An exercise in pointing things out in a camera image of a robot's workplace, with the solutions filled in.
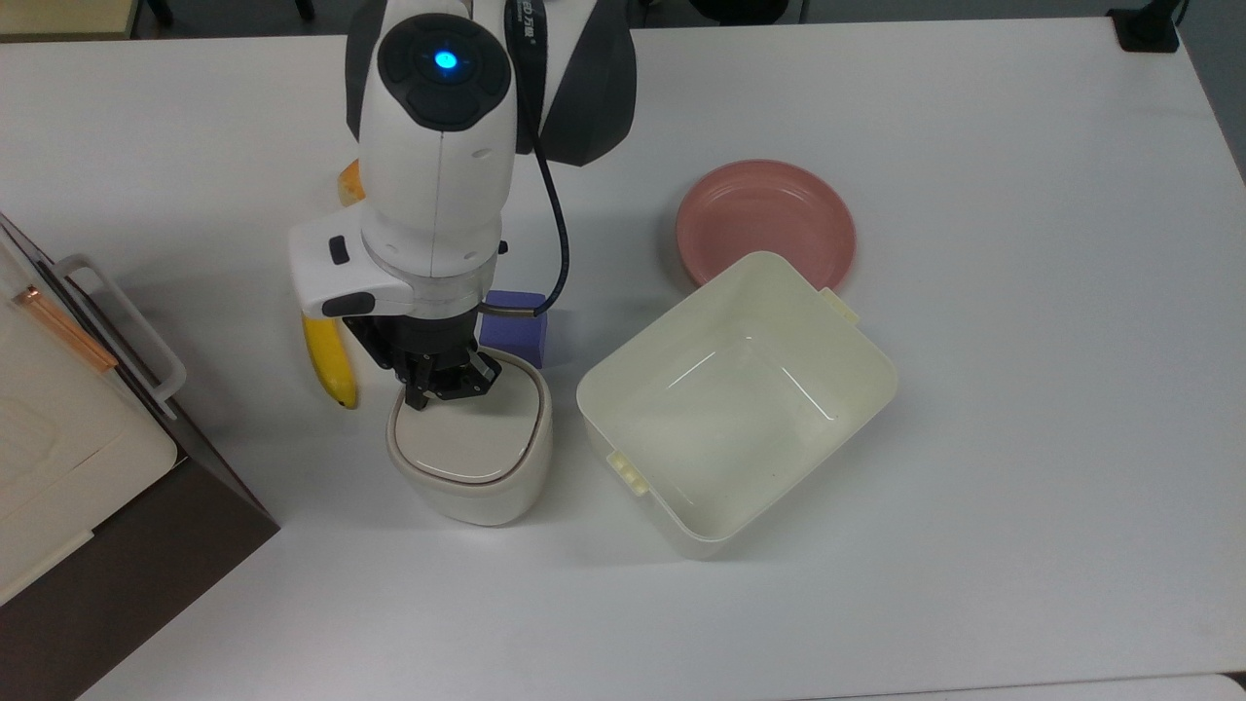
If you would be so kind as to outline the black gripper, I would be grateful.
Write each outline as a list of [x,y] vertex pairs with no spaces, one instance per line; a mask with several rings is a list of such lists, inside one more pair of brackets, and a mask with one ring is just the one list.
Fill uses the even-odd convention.
[[451,383],[454,396],[481,396],[501,376],[498,360],[477,350],[477,319],[473,310],[439,319],[355,315],[341,321],[374,364],[397,374],[406,407],[422,410],[430,385]]

